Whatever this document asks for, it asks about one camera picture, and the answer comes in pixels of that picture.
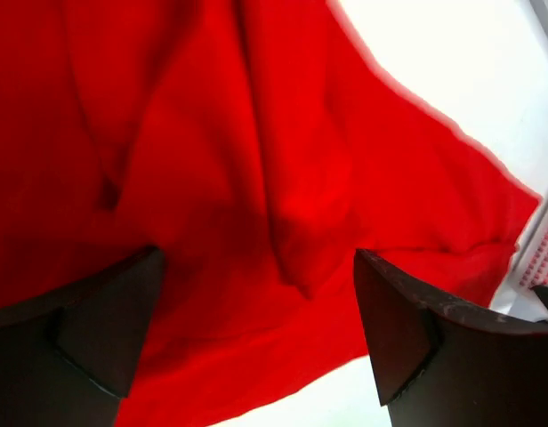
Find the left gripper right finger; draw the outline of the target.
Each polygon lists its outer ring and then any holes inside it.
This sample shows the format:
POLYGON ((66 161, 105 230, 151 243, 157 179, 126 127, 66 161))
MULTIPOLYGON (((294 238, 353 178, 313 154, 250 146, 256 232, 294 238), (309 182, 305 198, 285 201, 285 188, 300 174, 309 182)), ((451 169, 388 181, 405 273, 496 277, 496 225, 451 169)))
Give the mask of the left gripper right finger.
POLYGON ((548 322, 480 307, 358 250, 354 286, 395 426, 548 426, 548 322))

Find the red t-shirt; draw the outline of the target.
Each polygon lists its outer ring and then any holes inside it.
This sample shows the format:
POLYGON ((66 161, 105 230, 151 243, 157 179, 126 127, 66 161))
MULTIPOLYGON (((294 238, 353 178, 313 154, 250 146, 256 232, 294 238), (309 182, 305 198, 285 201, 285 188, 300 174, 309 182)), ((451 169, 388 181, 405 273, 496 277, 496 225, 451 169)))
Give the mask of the red t-shirt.
POLYGON ((325 1, 0 1, 0 308, 167 261, 120 426, 365 356, 359 248, 488 305, 537 205, 325 1))

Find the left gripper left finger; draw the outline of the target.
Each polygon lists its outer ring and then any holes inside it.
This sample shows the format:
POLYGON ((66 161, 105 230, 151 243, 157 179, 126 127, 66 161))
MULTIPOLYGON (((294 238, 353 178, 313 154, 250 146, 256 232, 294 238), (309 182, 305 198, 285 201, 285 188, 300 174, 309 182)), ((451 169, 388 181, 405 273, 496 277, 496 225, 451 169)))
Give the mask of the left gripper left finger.
POLYGON ((114 425, 164 270, 164 254, 147 247, 0 309, 0 426, 114 425))

